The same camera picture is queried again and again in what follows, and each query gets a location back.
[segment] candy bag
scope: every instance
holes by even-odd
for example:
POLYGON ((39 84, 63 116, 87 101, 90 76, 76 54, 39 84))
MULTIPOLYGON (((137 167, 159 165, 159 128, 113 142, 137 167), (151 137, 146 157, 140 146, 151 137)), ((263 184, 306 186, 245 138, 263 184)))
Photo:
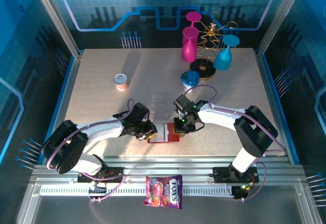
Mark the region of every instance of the candy bag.
POLYGON ((144 205, 182 209, 182 175, 146 177, 144 205))

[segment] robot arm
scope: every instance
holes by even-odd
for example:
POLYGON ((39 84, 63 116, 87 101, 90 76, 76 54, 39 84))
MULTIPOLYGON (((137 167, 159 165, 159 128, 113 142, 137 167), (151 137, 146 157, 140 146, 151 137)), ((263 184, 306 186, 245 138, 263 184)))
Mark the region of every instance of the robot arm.
POLYGON ((213 104, 210 106, 204 100, 195 104, 184 95, 181 95, 174 102, 174 105, 179 113, 179 117, 174 118, 175 133, 187 134, 195 132, 202 129, 205 123, 217 124, 237 132, 242 149, 229 165, 230 179, 232 181, 238 181, 273 142, 258 126, 253 128, 253 122, 244 116, 239 116, 235 111, 251 116, 274 137, 278 135, 276 128, 255 106, 250 106, 248 109, 231 109, 213 104), (201 123, 202 126, 196 129, 196 123, 201 123))
POLYGON ((137 103, 129 115, 125 116, 127 113, 125 111, 113 115, 107 119, 107 123, 93 123, 91 124, 92 127, 85 124, 76 125, 70 120, 64 121, 45 142, 41 152, 49 160, 65 138, 81 128, 86 128, 63 145, 54 155, 50 164, 60 174, 73 170, 101 178, 106 175, 109 169, 98 156, 83 153, 86 145, 127 134, 143 140, 157 133, 155 125, 148 119, 149 110, 147 107, 137 103))

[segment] transparent side panel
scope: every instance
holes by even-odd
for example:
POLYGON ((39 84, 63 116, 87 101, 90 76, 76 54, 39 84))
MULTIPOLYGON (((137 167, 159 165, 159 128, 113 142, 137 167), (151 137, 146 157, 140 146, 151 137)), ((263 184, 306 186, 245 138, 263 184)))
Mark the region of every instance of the transparent side panel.
POLYGON ((296 0, 265 56, 299 160, 308 177, 321 172, 324 178, 326 0, 296 0))
POLYGON ((71 54, 39 0, 0 10, 0 222, 15 223, 71 54))
POLYGON ((142 47, 181 47, 185 15, 200 12, 206 25, 241 38, 240 47, 258 47, 281 0, 53 0, 80 49, 122 48, 122 32, 141 37, 142 47))

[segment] can lid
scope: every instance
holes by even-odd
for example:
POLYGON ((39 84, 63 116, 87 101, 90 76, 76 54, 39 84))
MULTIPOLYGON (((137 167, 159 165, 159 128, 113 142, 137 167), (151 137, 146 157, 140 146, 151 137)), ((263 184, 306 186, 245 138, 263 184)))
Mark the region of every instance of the can lid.
POLYGON ((186 71, 181 75, 181 80, 187 86, 194 87, 199 83, 199 74, 196 71, 186 71))
POLYGON ((114 83, 117 85, 122 85, 127 82, 127 76, 125 74, 117 74, 114 77, 114 83))

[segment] table surface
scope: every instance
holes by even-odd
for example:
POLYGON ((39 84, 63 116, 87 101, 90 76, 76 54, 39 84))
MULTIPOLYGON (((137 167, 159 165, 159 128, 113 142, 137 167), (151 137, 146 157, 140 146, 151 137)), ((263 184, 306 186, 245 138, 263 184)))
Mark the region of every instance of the table surface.
MULTIPOLYGON (((200 84, 215 87, 213 104, 230 108, 259 107, 275 125, 266 91, 251 48, 231 48, 232 63, 227 71, 200 84)), ((211 55, 209 50, 202 52, 211 55)), ((126 111, 133 98, 150 109, 154 124, 173 121, 177 116, 173 102, 184 93, 180 75, 189 69, 182 61, 181 48, 166 49, 86 49, 80 63, 66 114, 74 123, 91 123, 126 111), (128 77, 129 88, 119 92, 113 78, 128 77)), ((209 100, 210 88, 197 88, 187 97, 197 102, 209 100)), ((85 147, 84 152, 98 156, 235 156, 241 149, 237 133, 213 124, 185 135, 180 142, 148 144, 126 135, 109 138, 85 147)), ((278 149, 273 143, 270 149, 278 149)))

